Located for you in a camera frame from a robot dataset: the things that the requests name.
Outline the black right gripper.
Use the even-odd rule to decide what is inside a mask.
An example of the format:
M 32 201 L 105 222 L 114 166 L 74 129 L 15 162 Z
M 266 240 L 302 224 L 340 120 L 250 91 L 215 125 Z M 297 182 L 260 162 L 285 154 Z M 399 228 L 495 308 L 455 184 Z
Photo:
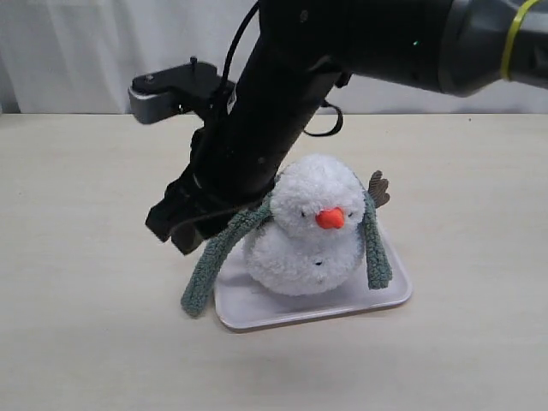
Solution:
M 222 202 L 207 192 L 197 183 L 194 173 L 185 170 L 150 209 L 145 225 L 161 242 L 171 239 L 183 255 L 189 255 L 202 239 L 223 231 L 239 210 L 238 205 Z

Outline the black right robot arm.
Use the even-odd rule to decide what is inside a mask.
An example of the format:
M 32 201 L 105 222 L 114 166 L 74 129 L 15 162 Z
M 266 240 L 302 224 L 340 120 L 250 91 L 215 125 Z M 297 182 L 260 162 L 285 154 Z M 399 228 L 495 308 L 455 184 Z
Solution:
M 500 80 L 547 85 L 544 1 L 258 1 L 238 80 L 195 58 L 133 81 L 147 122 L 193 112 L 188 166 L 146 217 L 191 253 L 260 204 L 328 94 L 355 76 L 466 97 Z

